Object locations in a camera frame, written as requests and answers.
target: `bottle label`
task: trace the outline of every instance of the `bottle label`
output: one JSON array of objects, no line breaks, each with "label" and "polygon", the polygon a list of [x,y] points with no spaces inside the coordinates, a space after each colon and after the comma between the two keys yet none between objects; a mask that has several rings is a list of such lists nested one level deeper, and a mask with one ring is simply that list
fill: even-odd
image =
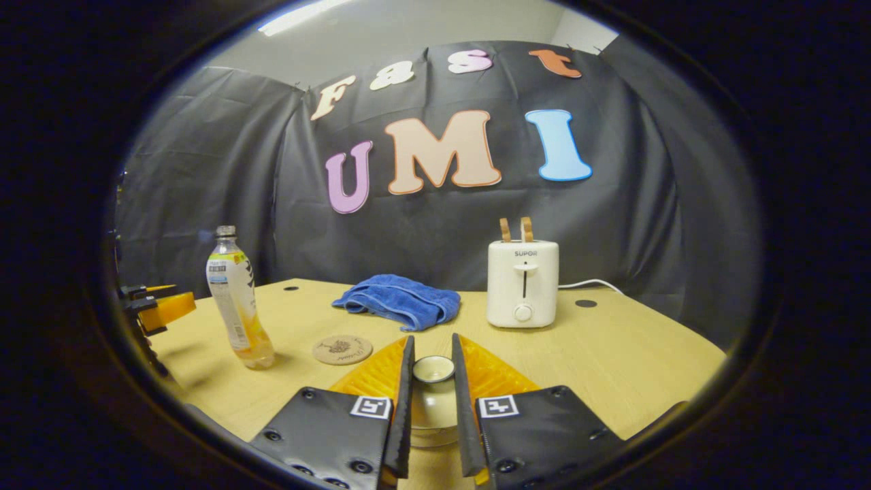
[{"label": "bottle label", "polygon": [[206,278],[224,319],[230,345],[234,350],[249,349],[249,334],[257,315],[251,262],[241,252],[213,254],[206,265]]}]

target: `white toaster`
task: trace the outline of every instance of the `white toaster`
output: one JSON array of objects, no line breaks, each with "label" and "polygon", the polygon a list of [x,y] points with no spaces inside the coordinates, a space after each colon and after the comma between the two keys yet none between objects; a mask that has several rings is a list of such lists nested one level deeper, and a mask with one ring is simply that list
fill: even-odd
[{"label": "white toaster", "polygon": [[546,327],[557,316],[559,245],[492,242],[487,256],[487,321],[496,327]]}]

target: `power cord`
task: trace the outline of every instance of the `power cord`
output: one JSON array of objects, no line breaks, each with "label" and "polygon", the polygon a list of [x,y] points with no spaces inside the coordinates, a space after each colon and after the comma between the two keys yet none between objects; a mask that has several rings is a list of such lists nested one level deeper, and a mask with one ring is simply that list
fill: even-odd
[{"label": "power cord", "polygon": [[607,281],[603,281],[601,279],[588,279],[586,281],[575,282],[574,284],[560,284],[558,287],[560,289],[576,288],[578,286],[584,286],[586,284],[593,284],[595,282],[599,283],[599,284],[604,284],[605,286],[608,286],[609,288],[614,289],[615,291],[617,291],[621,295],[626,296],[623,294],[623,291],[621,291],[620,289],[617,289],[613,284],[611,284],[610,282],[607,282]]}]

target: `wooden table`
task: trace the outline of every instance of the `wooden table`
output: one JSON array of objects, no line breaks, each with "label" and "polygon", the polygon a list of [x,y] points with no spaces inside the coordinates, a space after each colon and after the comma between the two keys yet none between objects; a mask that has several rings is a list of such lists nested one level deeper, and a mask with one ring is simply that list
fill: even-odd
[{"label": "wooden table", "polygon": [[[356,335],[378,351],[408,335],[397,322],[330,306],[349,287],[301,279],[258,287],[258,313],[276,350],[275,365],[265,371],[248,370],[230,350],[212,298],[198,300],[195,311],[151,337],[152,348],[184,402],[251,440],[301,387],[326,389],[359,365],[315,360],[312,347],[322,338]],[[457,318],[413,334],[418,358],[450,357],[451,334],[460,333],[539,386],[568,385],[622,439],[692,398],[725,358],[692,330],[607,288],[559,291],[556,322],[528,330],[489,325],[486,293],[460,295]],[[598,305],[581,308],[580,299]],[[409,471],[401,490],[474,486],[461,475],[456,443],[412,448]]]}]

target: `blue towel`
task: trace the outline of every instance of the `blue towel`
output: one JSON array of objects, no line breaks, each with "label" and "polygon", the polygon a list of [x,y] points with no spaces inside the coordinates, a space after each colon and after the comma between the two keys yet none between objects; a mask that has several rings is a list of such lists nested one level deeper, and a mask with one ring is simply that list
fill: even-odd
[{"label": "blue towel", "polygon": [[402,331],[422,331],[453,320],[460,309],[460,295],[406,277],[379,274],[345,291],[333,306],[396,320],[402,323]]}]

